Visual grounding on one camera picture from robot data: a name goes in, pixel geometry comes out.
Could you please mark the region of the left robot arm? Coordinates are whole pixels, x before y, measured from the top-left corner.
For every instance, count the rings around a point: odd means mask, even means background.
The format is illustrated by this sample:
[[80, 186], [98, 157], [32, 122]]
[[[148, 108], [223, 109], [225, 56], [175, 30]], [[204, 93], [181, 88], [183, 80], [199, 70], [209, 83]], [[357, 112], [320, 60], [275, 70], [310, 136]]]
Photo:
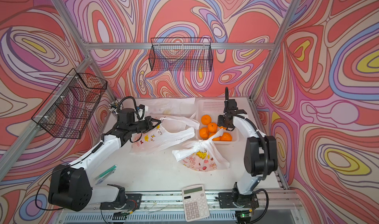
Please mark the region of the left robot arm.
[[122, 109], [110, 131], [102, 135], [100, 142], [67, 165], [54, 168], [48, 194], [48, 203], [72, 211], [81, 211], [89, 204], [124, 209], [127, 203], [125, 188], [108, 184], [93, 187], [92, 173], [114, 152], [126, 144], [132, 144], [133, 135], [143, 135], [161, 124], [159, 119], [145, 116], [143, 109]]

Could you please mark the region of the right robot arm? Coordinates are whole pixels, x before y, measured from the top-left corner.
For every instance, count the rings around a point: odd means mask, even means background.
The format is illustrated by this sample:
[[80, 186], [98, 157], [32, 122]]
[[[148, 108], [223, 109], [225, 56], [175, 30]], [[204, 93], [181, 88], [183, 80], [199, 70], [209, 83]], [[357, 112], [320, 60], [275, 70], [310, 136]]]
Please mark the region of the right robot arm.
[[218, 126], [228, 131], [237, 129], [246, 138], [243, 157], [246, 174], [235, 183], [231, 203], [239, 208], [248, 204], [257, 208], [256, 187], [278, 168], [277, 141], [259, 130], [247, 112], [237, 107], [235, 99], [226, 98], [224, 106], [223, 114], [218, 116]]

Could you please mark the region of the white printed plastic bag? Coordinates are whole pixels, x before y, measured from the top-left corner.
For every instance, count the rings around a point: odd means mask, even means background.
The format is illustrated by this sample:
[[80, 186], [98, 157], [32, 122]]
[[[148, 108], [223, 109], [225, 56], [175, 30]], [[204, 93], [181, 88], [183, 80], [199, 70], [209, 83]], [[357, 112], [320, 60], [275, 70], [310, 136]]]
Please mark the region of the white printed plastic bag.
[[195, 171], [229, 169], [230, 163], [220, 154], [212, 140], [222, 134], [223, 132], [219, 130], [207, 140], [186, 141], [179, 150], [173, 150], [172, 154], [177, 162]]

